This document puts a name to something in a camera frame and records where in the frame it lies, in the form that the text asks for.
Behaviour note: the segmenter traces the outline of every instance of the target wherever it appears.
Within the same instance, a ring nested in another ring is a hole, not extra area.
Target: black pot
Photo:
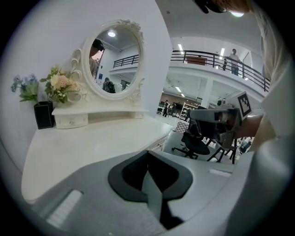
[[[54,125],[53,103],[47,101],[34,105],[35,117],[38,129],[51,128]]]

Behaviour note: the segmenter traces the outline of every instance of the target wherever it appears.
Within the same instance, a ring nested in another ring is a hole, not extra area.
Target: black office chair
[[[185,143],[185,147],[183,149],[173,147],[172,151],[176,149],[182,153],[185,153],[185,157],[189,156],[191,159],[198,159],[198,155],[196,154],[210,154],[208,146],[205,143],[203,143],[202,140],[204,137],[206,137],[207,133],[212,132],[212,123],[199,121],[200,126],[202,127],[202,135],[200,135],[200,127],[198,128],[196,121],[190,118],[190,112],[188,112],[188,117],[189,128],[185,130],[183,137],[181,139],[181,141]]]

